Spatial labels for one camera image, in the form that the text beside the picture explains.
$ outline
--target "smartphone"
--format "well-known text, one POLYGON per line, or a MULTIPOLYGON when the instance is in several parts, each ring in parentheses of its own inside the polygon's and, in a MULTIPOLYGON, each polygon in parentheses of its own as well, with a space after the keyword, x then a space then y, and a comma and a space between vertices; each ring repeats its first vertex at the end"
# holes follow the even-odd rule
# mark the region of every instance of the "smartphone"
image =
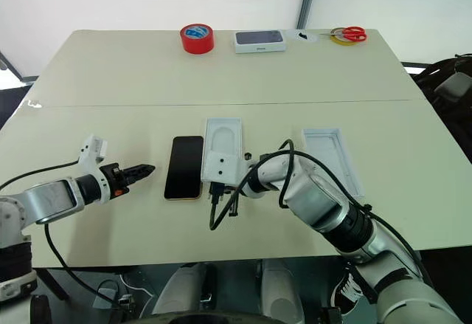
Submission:
POLYGON ((198 199, 201 193, 201 136, 175 137, 170 153, 164 197, 168 200, 198 199))

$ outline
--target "black shoe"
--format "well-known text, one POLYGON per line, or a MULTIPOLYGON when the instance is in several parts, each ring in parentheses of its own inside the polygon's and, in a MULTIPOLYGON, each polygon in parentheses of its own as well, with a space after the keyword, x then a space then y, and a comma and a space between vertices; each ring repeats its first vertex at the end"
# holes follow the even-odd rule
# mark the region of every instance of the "black shoe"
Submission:
POLYGON ((354 281, 350 272, 346 272, 331 294, 331 306, 339 307, 341 314, 348 315, 364 294, 361 287, 354 281))

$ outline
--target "tape roll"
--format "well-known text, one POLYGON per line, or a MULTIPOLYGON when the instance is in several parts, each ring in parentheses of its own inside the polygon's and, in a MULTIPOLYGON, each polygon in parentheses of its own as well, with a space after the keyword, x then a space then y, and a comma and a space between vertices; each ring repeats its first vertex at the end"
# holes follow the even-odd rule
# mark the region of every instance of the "tape roll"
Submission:
POLYGON ((215 45, 213 30, 205 24, 191 24, 180 30, 184 50, 200 55, 211 51, 215 45))
POLYGON ((330 33, 335 35, 330 36, 331 41, 336 42, 338 45, 342 46, 352 46, 357 44, 357 42, 351 41, 342 35, 343 29, 343 27, 335 27, 334 29, 332 29, 330 33))

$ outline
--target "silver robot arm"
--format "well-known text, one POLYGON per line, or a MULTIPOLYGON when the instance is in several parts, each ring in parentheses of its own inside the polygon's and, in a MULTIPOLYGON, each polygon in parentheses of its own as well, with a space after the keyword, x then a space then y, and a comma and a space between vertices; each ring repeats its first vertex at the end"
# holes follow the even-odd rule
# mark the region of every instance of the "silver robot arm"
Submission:
MULTIPOLYGON (((288 172, 287 154, 271 158, 243 188, 258 198, 281 190, 288 172)), ((322 178, 312 161, 294 157, 294 170, 284 202, 309 227, 320 232, 375 293, 378 322, 461 323, 451 307, 421 277, 409 252, 382 224, 354 207, 322 178)))
POLYGON ((154 170, 152 165, 120 170, 117 163, 99 168, 105 150, 106 141, 90 136, 80 149, 78 160, 86 175, 0 196, 0 306, 5 323, 29 323, 18 319, 29 317, 33 306, 47 305, 41 297, 28 297, 36 289, 37 279, 32 269, 31 237, 21 231, 33 223, 48 224, 70 216, 94 201, 104 204, 124 195, 129 192, 128 185, 154 170))

